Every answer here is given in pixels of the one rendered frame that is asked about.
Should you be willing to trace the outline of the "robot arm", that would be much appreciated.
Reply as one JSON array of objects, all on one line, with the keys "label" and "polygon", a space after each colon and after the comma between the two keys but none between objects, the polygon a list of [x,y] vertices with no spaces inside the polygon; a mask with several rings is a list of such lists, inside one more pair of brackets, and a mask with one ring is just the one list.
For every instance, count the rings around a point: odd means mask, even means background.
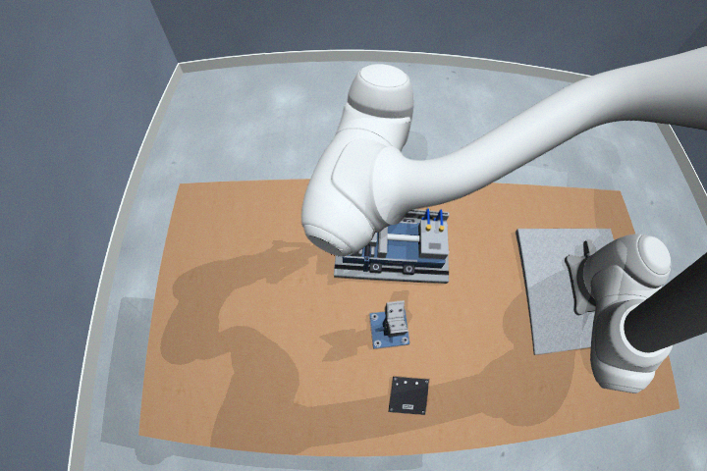
[{"label": "robot arm", "polygon": [[[405,72],[384,64],[358,71],[304,195],[301,224],[314,245],[356,254],[407,212],[472,194],[604,124],[707,131],[707,46],[584,78],[435,159],[401,153],[412,113]],[[625,235],[598,251],[589,239],[583,250],[565,263],[574,313],[595,311],[594,378],[603,389],[639,393],[674,344],[707,333],[707,252],[665,285],[671,257],[654,236]]]}]

